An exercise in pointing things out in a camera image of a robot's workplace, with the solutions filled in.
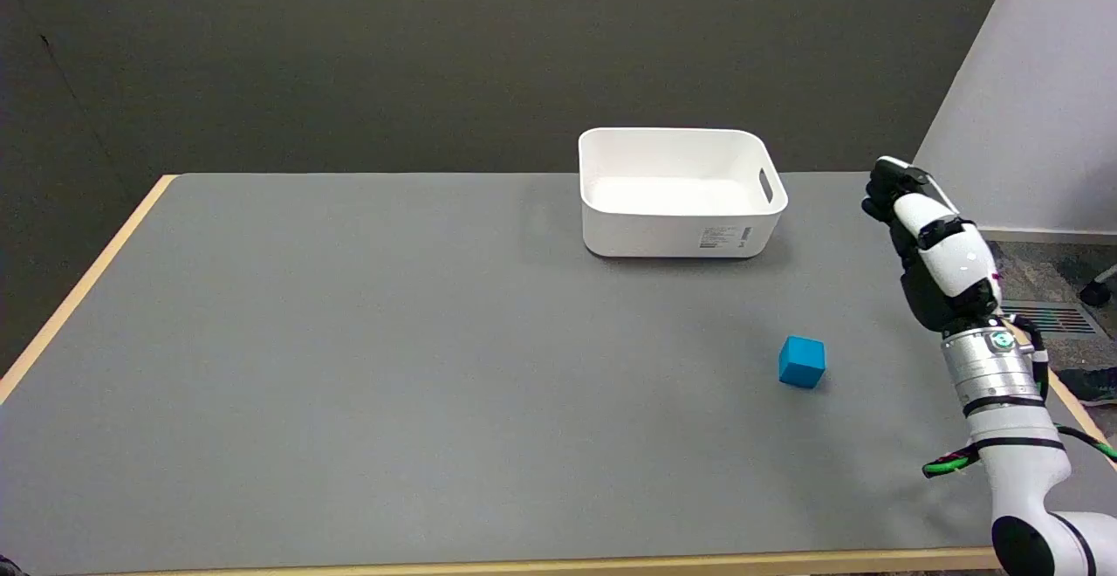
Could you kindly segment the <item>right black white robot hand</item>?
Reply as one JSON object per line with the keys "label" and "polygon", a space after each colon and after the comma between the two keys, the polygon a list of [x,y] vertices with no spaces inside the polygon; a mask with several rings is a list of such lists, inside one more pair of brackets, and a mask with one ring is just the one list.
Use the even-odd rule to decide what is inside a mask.
{"label": "right black white robot hand", "polygon": [[997,326],[1000,273],[981,230],[930,173],[877,159],[861,208],[888,227],[901,260],[901,287],[916,320],[942,337]]}

